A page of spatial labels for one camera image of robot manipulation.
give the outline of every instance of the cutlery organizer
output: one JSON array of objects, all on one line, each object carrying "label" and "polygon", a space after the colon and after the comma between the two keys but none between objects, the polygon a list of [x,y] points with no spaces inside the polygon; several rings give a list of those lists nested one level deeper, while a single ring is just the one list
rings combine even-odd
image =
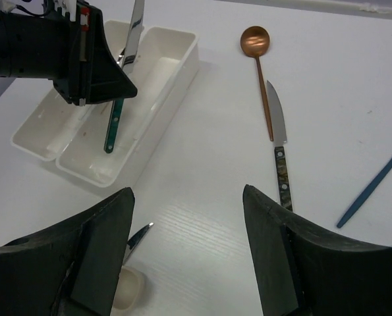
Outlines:
[{"label": "cutlery organizer", "polygon": [[[105,23],[114,59],[125,46],[129,24]],[[115,148],[103,150],[111,106],[77,107],[55,89],[14,133],[12,144],[42,161],[100,188],[133,186],[199,69],[198,36],[160,27],[144,29],[130,79],[138,95],[126,99]]]}]

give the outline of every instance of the copper spoon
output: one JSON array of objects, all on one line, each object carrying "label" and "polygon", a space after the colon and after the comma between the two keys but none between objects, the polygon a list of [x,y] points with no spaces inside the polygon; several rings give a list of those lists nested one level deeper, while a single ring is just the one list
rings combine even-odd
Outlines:
[{"label": "copper spoon", "polygon": [[249,57],[256,60],[257,72],[259,76],[260,92],[262,93],[263,110],[266,116],[267,130],[269,131],[270,141],[273,141],[272,119],[270,118],[269,103],[267,102],[266,87],[264,84],[260,56],[266,54],[270,45],[269,33],[261,26],[251,26],[241,35],[241,49]]}]

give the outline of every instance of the white table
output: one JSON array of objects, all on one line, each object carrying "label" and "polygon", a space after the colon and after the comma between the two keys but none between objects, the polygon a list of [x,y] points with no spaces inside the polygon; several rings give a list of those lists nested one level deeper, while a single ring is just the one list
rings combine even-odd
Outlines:
[{"label": "white table", "polygon": [[[128,20],[132,1],[123,2],[92,4],[105,20]],[[392,20],[212,0],[146,2],[146,25],[200,34],[202,63],[134,187],[131,233],[155,226],[129,261],[148,278],[130,315],[261,315],[242,190],[252,184],[279,198],[255,63],[240,52],[240,33],[259,24],[271,34],[262,64],[285,114],[294,211],[336,230],[392,155]],[[0,98],[0,245],[107,194],[11,147],[11,135],[50,87],[19,79]],[[340,233],[392,245],[392,172]]]}]

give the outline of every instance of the blue utensil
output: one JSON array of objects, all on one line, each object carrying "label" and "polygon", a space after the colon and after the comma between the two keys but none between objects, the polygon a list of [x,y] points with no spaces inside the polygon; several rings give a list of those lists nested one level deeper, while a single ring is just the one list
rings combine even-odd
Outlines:
[{"label": "blue utensil", "polygon": [[377,188],[380,182],[385,178],[386,174],[392,169],[392,158],[384,166],[384,168],[379,172],[379,174],[370,182],[370,184],[364,189],[363,192],[357,197],[357,199],[348,208],[345,214],[342,216],[341,220],[336,224],[337,228],[341,228],[343,225],[349,221],[349,219],[358,211],[361,205],[370,197],[373,191]]}]

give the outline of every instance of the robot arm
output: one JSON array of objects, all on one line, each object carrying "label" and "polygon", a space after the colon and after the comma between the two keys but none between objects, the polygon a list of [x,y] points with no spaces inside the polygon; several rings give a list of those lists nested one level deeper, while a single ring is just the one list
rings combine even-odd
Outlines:
[{"label": "robot arm", "polygon": [[[15,8],[26,14],[12,13]],[[75,105],[136,96],[109,51],[98,8],[83,0],[44,0],[43,11],[0,2],[0,77],[47,78]]]}]

